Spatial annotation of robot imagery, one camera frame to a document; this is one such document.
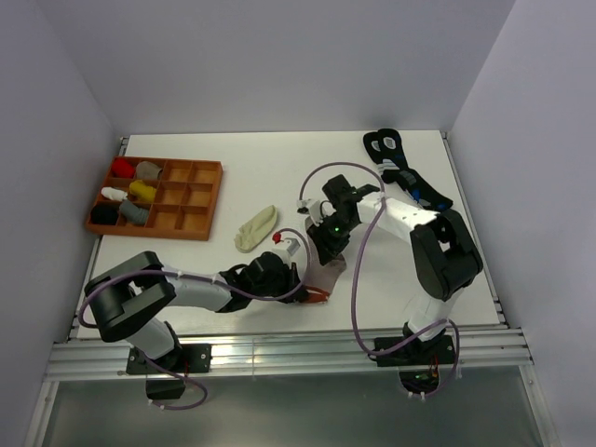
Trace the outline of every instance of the white wall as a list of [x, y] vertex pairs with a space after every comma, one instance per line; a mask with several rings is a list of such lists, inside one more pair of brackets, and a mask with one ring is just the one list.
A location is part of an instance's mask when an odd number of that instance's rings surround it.
[[513, 0], [38, 0], [117, 130], [449, 129]]
[[0, 63], [0, 443], [12, 447], [70, 327], [83, 221], [116, 139], [35, 2], [0, 2]]
[[565, 446], [596, 442], [596, 2], [518, 0], [452, 147]]

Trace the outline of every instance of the sock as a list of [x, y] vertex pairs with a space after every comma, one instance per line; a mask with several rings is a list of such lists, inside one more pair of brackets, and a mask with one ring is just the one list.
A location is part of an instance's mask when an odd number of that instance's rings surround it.
[[149, 210], [139, 208], [129, 200], [123, 201], [119, 209], [124, 217], [135, 225], [145, 225], [149, 218]]
[[112, 163], [112, 172], [116, 177], [122, 177], [124, 179], [132, 179], [134, 177], [134, 168], [128, 161], [122, 158], [114, 160], [114, 163]]
[[107, 186], [105, 188], [102, 188], [102, 196], [109, 200], [121, 202], [122, 200], [125, 200], [127, 198], [128, 194], [126, 191], [122, 191], [121, 189], [115, 189], [111, 188], [110, 186]]
[[278, 221], [278, 210], [271, 205], [244, 223], [234, 238], [238, 251], [248, 253], [267, 237]]
[[153, 202], [156, 199], [157, 190], [153, 186], [145, 184], [142, 180], [132, 182], [129, 186], [130, 193], [143, 202]]
[[101, 203], [91, 210], [91, 223], [96, 225], [115, 225], [118, 222], [118, 211], [110, 205]]
[[137, 165], [135, 178], [144, 180], [159, 180], [162, 168], [150, 161], [142, 161]]
[[397, 183], [425, 210], [445, 211], [454, 203], [433, 188], [416, 169], [408, 166], [400, 133], [379, 129], [364, 135], [362, 141], [369, 157], [376, 163], [385, 183]]

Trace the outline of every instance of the white table surface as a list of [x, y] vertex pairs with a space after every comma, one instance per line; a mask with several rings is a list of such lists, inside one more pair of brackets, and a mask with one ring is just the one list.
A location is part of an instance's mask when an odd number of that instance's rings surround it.
[[[365, 132], [283, 132], [190, 135], [134, 135], [127, 156], [219, 160], [223, 179], [209, 241], [105, 236], [93, 276], [126, 261], [141, 251], [155, 251], [164, 264], [182, 270], [213, 273], [233, 264], [247, 264], [272, 242], [266, 239], [253, 252], [234, 246], [238, 228], [268, 205], [278, 207], [277, 228], [304, 230], [304, 216], [296, 213], [296, 198], [305, 176], [323, 163], [352, 161], [375, 168], [362, 145]], [[454, 201], [467, 222], [461, 196], [440, 133], [410, 130], [400, 133], [410, 166], [438, 191]], [[364, 171], [348, 167], [318, 173], [307, 186], [306, 197], [325, 198], [321, 186], [343, 173], [355, 186], [375, 184]], [[395, 185], [387, 193], [412, 203]], [[245, 310], [215, 314], [199, 308], [169, 307], [158, 314], [178, 334], [248, 334], [348, 330], [350, 287], [363, 225], [344, 251], [347, 270], [325, 305], [282, 305], [253, 302]], [[300, 268], [305, 257], [296, 258]], [[419, 288], [412, 249], [383, 230], [375, 230], [365, 252], [359, 281], [359, 326], [362, 329], [400, 328], [408, 319], [412, 298]], [[479, 275], [457, 301], [453, 320], [459, 325], [498, 324], [485, 275]], [[90, 311], [86, 319], [92, 320]], [[99, 338], [96, 330], [80, 328], [78, 338]]]

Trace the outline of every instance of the purple cable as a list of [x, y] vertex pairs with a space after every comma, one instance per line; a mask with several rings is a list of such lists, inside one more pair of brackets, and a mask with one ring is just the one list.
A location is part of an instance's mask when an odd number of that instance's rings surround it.
[[306, 176], [305, 181], [302, 183], [302, 186], [300, 187], [300, 194], [298, 195], [298, 198], [300, 200], [303, 199], [303, 196], [305, 195], [306, 184], [310, 181], [310, 179], [312, 179], [313, 175], [315, 175], [320, 170], [330, 168], [331, 166], [351, 166], [352, 168], [364, 169], [369, 174], [371, 174], [377, 180], [377, 182], [379, 182], [381, 192], [385, 192], [385, 184], [383, 183], [383, 179], [381, 179], [379, 174], [374, 172], [372, 169], [367, 168], [366, 166], [360, 165], [358, 163], [352, 163], [351, 161], [333, 161], [332, 163], [325, 163], [324, 165], [320, 165], [318, 168], [316, 168]]
[[[294, 233], [297, 237], [299, 237], [301, 239], [303, 246], [305, 247], [305, 250], [306, 250], [306, 270], [305, 270], [305, 274], [303, 275], [303, 279], [301, 279], [301, 281], [298, 283], [298, 285], [296, 287], [294, 287], [291, 291], [284, 293], [283, 295], [276, 296], [276, 297], [257, 296], [257, 295], [253, 295], [251, 293], [246, 293], [245, 291], [237, 289], [236, 287], [230, 286], [226, 282], [223, 282], [220, 280], [213, 280], [212, 278], [206, 278], [206, 277], [202, 277], [200, 275], [192, 275], [192, 274], [188, 274], [188, 273], [181, 273], [180, 278], [190, 278], [192, 280], [196, 280], [196, 281], [200, 281], [200, 282], [207, 282], [209, 284], [215, 284], [216, 286], [223, 287], [224, 289], [228, 289], [229, 291], [234, 291], [240, 295], [246, 296], [247, 298], [251, 298], [253, 300], [279, 301], [279, 300], [288, 298], [288, 297], [294, 295], [301, 287], [303, 287], [304, 278], [306, 278], [306, 273], [310, 270], [311, 255], [310, 255], [310, 248], [308, 247], [308, 242], [306, 241], [306, 238], [300, 232], [294, 230], [293, 228], [282, 228], [282, 229], [278, 230], [278, 233], [284, 233], [284, 232]], [[120, 275], [119, 277], [109, 279], [109, 280], [103, 282], [98, 288], [94, 289], [89, 294], [89, 296], [85, 299], [85, 301], [83, 301], [83, 304], [81, 305], [81, 307], [78, 311], [78, 315], [77, 315], [78, 322], [81, 326], [83, 326], [85, 328], [97, 329], [96, 324], [87, 323], [85, 321], [85, 319], [84, 319], [85, 310], [88, 308], [88, 306], [91, 304], [91, 302], [93, 300], [95, 300], [99, 296], [99, 294], [102, 293], [104, 290], [106, 290], [108, 287], [111, 287], [111, 286], [118, 284], [122, 281], [125, 281], [127, 279], [138, 278], [138, 277], [176, 278], [178, 276], [179, 276], [178, 272], [170, 272], [167, 270], [166, 271], [164, 271], [164, 270], [139, 270], [136, 272], [126, 273], [124, 275]], [[165, 405], [161, 402], [156, 402], [156, 401], [152, 402], [152, 403], [154, 403], [154, 405], [158, 406], [159, 408], [163, 408], [164, 410], [174, 410], [175, 411], [175, 410], [190, 410], [192, 408], [198, 407], [203, 402], [205, 402], [205, 400], [207, 399], [207, 396], [208, 396], [208, 392], [207, 392], [207, 388], [204, 385], [200, 384], [196, 380], [193, 380], [189, 377], [184, 377], [183, 375], [177, 374], [176, 372], [166, 370], [165, 368], [162, 368], [161, 366], [157, 365], [154, 361], [149, 359], [145, 355], [144, 352], [142, 352], [142, 354], [143, 354], [145, 360], [147, 361], [147, 363], [151, 367], [155, 368], [156, 370], [158, 370], [164, 374], [171, 375], [172, 377], [175, 377], [177, 379], [185, 381], [186, 383], [194, 385], [197, 388], [201, 389], [204, 393], [203, 397], [200, 400], [198, 400], [194, 403], [191, 403], [189, 405], [180, 405], [180, 406]]]
[[362, 166], [358, 163], [352, 163], [352, 162], [347, 162], [347, 161], [337, 161], [337, 162], [333, 162], [333, 163], [326, 163], [324, 165], [319, 166], [318, 168], [313, 170], [310, 174], [308, 174], [308, 176], [306, 177], [305, 181], [303, 182], [303, 184], [300, 188], [299, 198], [301, 200], [303, 199], [303, 196], [304, 196], [306, 184], [313, 177], [313, 175], [315, 175], [320, 170], [326, 169], [331, 166], [351, 166], [354, 168], [366, 170], [377, 180], [377, 182], [379, 182], [381, 192], [383, 193], [381, 196], [381, 208], [379, 209], [379, 211], [376, 213], [376, 215], [372, 219], [372, 222], [369, 224], [368, 228], [366, 229], [366, 232], [364, 233], [364, 237], [362, 238], [362, 242], [360, 243], [358, 255], [356, 257], [356, 265], [354, 267], [354, 277], [352, 277], [352, 295], [351, 295], [350, 316], [352, 319], [352, 331], [354, 333], [354, 337], [356, 338], [356, 342], [360, 346], [360, 349], [362, 349], [369, 356], [375, 356], [375, 357], [388, 356], [389, 354], [394, 353], [398, 349], [402, 349], [403, 347], [405, 347], [406, 345], [408, 345], [409, 343], [414, 341], [416, 338], [418, 338], [423, 333], [430, 331], [431, 329], [434, 329], [440, 325], [449, 323], [454, 328], [454, 332], [455, 332], [456, 348], [455, 348], [454, 366], [450, 370], [449, 375], [447, 376], [447, 379], [445, 381], [443, 381], [439, 386], [437, 386], [437, 389], [435, 389], [434, 391], [425, 395], [426, 397], [433, 396], [437, 393], [437, 391], [441, 390], [447, 383], [451, 382], [451, 380], [454, 377], [455, 371], [457, 369], [457, 364], [459, 362], [459, 330], [457, 329], [457, 326], [455, 325], [455, 323], [452, 320], [440, 319], [439, 321], [435, 321], [434, 323], [429, 324], [428, 326], [421, 329], [417, 333], [410, 335], [405, 340], [402, 340], [401, 342], [397, 343], [396, 345], [393, 345], [388, 349], [384, 349], [383, 351], [374, 351], [374, 350], [368, 348], [364, 344], [364, 340], [362, 339], [362, 337], [360, 335], [360, 331], [359, 331], [359, 327], [358, 327], [357, 308], [356, 308], [356, 298], [358, 295], [358, 281], [359, 281], [359, 275], [360, 275], [360, 267], [362, 265], [362, 259], [364, 258], [364, 250], [366, 249], [366, 243], [368, 242], [369, 237], [371, 236], [371, 233], [373, 232], [373, 229], [376, 226], [376, 223], [379, 221], [379, 219], [381, 219], [381, 216], [383, 215], [383, 213], [386, 210], [385, 184], [384, 184], [383, 180], [381, 179], [381, 177], [376, 172], [374, 172], [372, 169], [369, 169], [369, 168]]
[[175, 377], [177, 379], [182, 380], [183, 382], [187, 383], [187, 384], [191, 384], [196, 386], [198, 389], [200, 389], [201, 391], [203, 391], [203, 397], [199, 400], [197, 400], [196, 402], [193, 403], [189, 403], [188, 405], [166, 405], [164, 403], [152, 400], [151, 403], [154, 404], [156, 407], [159, 407], [163, 410], [172, 410], [172, 411], [180, 411], [180, 410], [191, 410], [193, 408], [198, 407], [199, 405], [203, 404], [205, 402], [205, 400], [207, 400], [207, 396], [209, 395], [209, 392], [207, 391], [207, 387], [204, 386], [203, 384], [201, 384], [200, 382], [191, 379], [190, 377], [187, 377], [185, 375], [180, 375], [174, 371], [169, 371], [165, 368], [162, 368], [161, 366], [159, 366], [157, 363], [155, 363], [154, 361], [152, 361], [151, 359], [149, 359], [144, 352], [142, 353], [145, 361], [147, 362], [147, 364], [149, 366], [151, 366], [152, 368], [155, 368], [156, 370], [160, 371], [161, 373], [167, 374], [167, 375], [171, 375], [172, 377]]
[[[306, 277], [306, 273], [310, 270], [311, 254], [310, 254], [310, 248], [308, 247], [308, 242], [306, 241], [306, 238], [304, 236], [302, 236], [302, 234], [300, 232], [294, 230], [293, 228], [282, 228], [281, 230], [278, 230], [278, 233], [284, 233], [284, 232], [294, 233], [297, 237], [299, 237], [301, 239], [303, 246], [305, 247], [305, 250], [306, 250], [306, 270], [305, 270], [305, 274], [303, 275], [303, 279], [301, 279], [301, 281], [298, 283], [298, 285], [296, 287], [294, 287], [291, 291], [284, 293], [283, 295], [271, 296], [271, 297], [257, 296], [257, 295], [253, 295], [251, 293], [246, 293], [245, 291], [242, 291], [241, 289], [238, 289], [234, 286], [230, 286], [226, 282], [223, 282], [223, 281], [220, 281], [217, 279], [213, 280], [213, 278], [211, 278], [211, 277], [202, 277], [200, 275], [193, 275], [193, 274], [184, 273], [184, 272], [182, 272], [180, 274], [180, 278], [190, 278], [195, 281], [214, 284], [216, 286], [223, 287], [224, 289], [227, 289], [229, 291], [234, 291], [242, 296], [246, 296], [247, 298], [251, 298], [252, 300], [257, 300], [257, 301], [279, 301], [279, 300], [288, 298], [288, 297], [294, 295], [304, 285], [304, 278]], [[79, 309], [78, 315], [77, 315], [77, 319], [78, 319], [78, 322], [80, 323], [80, 325], [85, 328], [97, 329], [96, 324], [87, 323], [83, 319], [83, 315], [85, 314], [85, 310], [87, 310], [89, 304], [100, 293], [102, 293], [104, 290], [106, 290], [108, 287], [114, 286], [115, 284], [118, 284], [119, 282], [122, 282], [126, 279], [132, 279], [132, 278], [137, 278], [137, 277], [171, 277], [171, 278], [175, 278], [175, 277], [178, 277], [178, 272], [170, 272], [168, 270], [139, 270], [137, 272], [126, 273], [124, 275], [120, 275], [119, 277], [115, 277], [108, 281], [103, 282], [97, 289], [94, 289], [91, 292], [91, 294], [85, 299], [85, 301], [83, 301], [83, 304], [81, 305], [81, 308]]]

